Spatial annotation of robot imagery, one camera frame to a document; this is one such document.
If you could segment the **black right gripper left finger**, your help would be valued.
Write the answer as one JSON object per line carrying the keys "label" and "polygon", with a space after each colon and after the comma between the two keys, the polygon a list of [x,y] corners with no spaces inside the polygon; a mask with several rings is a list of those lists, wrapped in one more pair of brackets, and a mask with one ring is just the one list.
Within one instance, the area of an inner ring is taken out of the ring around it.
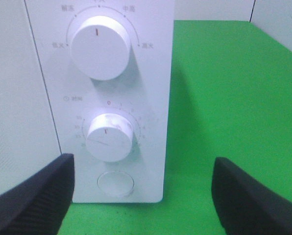
{"label": "black right gripper left finger", "polygon": [[72,202],[74,156],[62,154],[0,195],[0,235],[56,235]]}

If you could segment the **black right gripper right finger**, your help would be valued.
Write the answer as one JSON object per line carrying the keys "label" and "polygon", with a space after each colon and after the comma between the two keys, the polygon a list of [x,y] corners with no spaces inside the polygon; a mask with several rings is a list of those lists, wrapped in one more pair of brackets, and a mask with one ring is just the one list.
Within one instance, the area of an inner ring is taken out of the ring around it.
{"label": "black right gripper right finger", "polygon": [[226,234],[292,235],[292,202],[229,159],[215,159],[211,192]]}

